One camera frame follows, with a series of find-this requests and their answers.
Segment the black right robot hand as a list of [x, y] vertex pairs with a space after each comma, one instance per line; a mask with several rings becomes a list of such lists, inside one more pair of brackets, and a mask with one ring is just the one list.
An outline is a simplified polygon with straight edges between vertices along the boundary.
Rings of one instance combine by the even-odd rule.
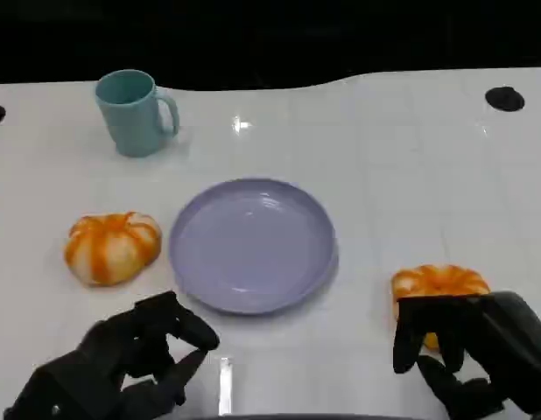
[[541, 419], [541, 320], [514, 292], [399, 299], [393, 369], [413, 366], [452, 419]]

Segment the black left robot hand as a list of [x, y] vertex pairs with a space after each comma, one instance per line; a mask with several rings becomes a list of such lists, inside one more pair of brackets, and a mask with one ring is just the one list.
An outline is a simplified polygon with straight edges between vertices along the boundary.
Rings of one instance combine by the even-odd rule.
[[94, 324], [70, 353], [38, 367], [5, 419], [157, 419], [185, 387], [217, 333], [172, 291]]

